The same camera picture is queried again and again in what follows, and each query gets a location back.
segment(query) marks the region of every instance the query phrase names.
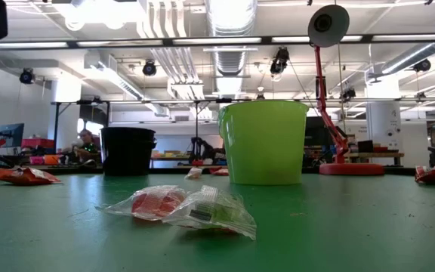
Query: lamp base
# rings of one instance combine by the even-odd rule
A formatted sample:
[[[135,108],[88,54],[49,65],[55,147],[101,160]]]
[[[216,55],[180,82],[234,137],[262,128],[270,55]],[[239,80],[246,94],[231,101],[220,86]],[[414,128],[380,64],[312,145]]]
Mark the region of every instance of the lamp base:
[[[384,166],[374,163],[328,163],[320,166],[321,175],[384,175]]]

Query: person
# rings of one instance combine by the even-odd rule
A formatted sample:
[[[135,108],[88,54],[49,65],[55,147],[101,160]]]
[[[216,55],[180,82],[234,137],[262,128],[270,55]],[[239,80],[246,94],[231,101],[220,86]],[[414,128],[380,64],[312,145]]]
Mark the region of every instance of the person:
[[[95,159],[99,156],[99,149],[94,144],[94,138],[91,131],[83,129],[79,133],[80,139],[83,141],[83,145],[76,150],[78,156],[83,160]]]

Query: desk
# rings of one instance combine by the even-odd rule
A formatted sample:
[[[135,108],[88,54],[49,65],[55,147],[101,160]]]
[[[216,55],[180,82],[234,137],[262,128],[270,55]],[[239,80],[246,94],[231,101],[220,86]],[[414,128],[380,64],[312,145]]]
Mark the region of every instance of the desk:
[[[393,163],[395,165],[400,165],[400,158],[404,157],[404,153],[347,153],[344,157],[350,158],[352,161],[357,161],[361,158],[393,158]]]
[[[0,181],[0,271],[435,271],[435,186],[411,176],[305,174],[289,186],[184,174],[58,178],[40,187]],[[257,240],[95,209],[164,184],[239,193]]]
[[[150,168],[154,168],[154,161],[165,161],[165,162],[189,162],[189,157],[151,157],[150,158]]]

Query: green plastic bucket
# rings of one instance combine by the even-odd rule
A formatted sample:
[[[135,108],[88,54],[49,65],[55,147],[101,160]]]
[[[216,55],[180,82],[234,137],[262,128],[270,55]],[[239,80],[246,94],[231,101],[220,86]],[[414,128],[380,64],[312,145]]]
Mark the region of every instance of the green plastic bucket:
[[[235,184],[301,182],[307,105],[291,101],[232,104],[219,112],[230,180]]]

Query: computer monitor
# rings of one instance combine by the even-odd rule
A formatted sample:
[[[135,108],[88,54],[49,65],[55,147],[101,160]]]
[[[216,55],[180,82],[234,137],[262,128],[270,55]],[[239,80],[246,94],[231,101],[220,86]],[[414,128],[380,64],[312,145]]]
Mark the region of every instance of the computer monitor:
[[[1,125],[0,139],[5,139],[2,147],[21,147],[23,141],[24,124]]]

